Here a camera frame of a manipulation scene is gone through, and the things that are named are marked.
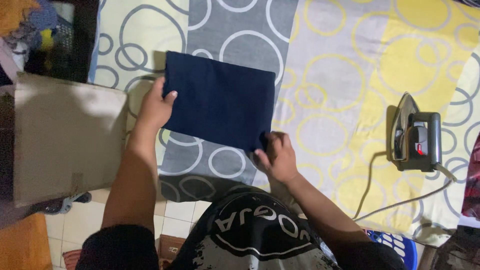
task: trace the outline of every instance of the gray fabric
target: gray fabric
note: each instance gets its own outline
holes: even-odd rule
[[[275,72],[276,99],[283,78],[288,38],[297,2],[298,0],[191,0],[186,52]],[[217,185],[227,183],[221,181],[221,178],[252,184],[256,169],[242,150],[223,148],[224,146],[207,141],[195,143],[195,138],[174,132],[170,137],[184,144],[179,145],[172,140],[164,142],[167,150],[163,163],[158,168],[159,174],[164,175],[162,181],[168,183],[168,188],[165,188],[166,185],[162,188],[162,194],[166,198],[180,201],[200,198],[210,200],[208,195],[213,190],[212,186],[215,185],[214,189],[219,191],[223,188]],[[193,176],[201,176],[203,184],[199,183],[198,177],[192,180]]]

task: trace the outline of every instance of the orange cloth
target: orange cloth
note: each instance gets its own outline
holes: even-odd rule
[[[0,37],[18,28],[31,8],[40,8],[35,0],[0,0]]]

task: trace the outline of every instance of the black t-shirt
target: black t-shirt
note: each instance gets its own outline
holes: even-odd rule
[[[353,245],[337,265],[320,241],[306,220],[269,194],[234,193],[205,211],[168,269],[406,269],[392,248],[374,242]],[[77,264],[78,270],[158,267],[154,235],[137,225],[93,234]]]

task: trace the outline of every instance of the iron power cord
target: iron power cord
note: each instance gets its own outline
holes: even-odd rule
[[[441,188],[437,189],[437,190],[434,190],[428,194],[425,194],[425,195],[422,195],[420,197],[417,197],[417,198],[413,198],[413,199],[409,199],[409,200],[406,200],[406,201],[403,201],[403,202],[398,202],[398,203],[395,203],[395,204],[392,204],[390,206],[387,206],[387,207],[384,207],[384,208],[380,208],[378,210],[375,210],[373,211],[372,213],[370,214],[366,214],[365,216],[363,217],[359,217],[357,219],[354,219],[353,221],[360,221],[362,219],[366,219],[367,217],[371,216],[371,215],[374,215],[376,213],[380,213],[380,212],[383,212],[383,211],[386,211],[386,210],[389,210],[389,209],[392,209],[394,207],[398,207],[398,206],[401,206],[401,205],[404,205],[404,204],[407,204],[407,203],[411,203],[411,202],[415,202],[415,201],[418,201],[418,200],[422,200],[422,199],[425,199],[425,198],[428,198],[432,195],[435,195],[441,191],[443,191],[444,189],[448,188],[449,185],[451,185],[452,183],[456,183],[457,182],[457,178],[449,171],[447,170],[447,168],[445,168],[444,166],[442,166],[440,163],[436,163],[435,164],[435,169],[441,173],[443,173],[447,178],[448,178],[448,182],[442,186]]]

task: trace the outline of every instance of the blue laundry basket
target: blue laundry basket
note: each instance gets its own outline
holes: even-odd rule
[[[410,239],[403,238],[400,235],[381,233],[367,230],[367,235],[372,241],[385,244],[393,248],[402,258],[407,269],[417,269],[417,247],[415,242]]]

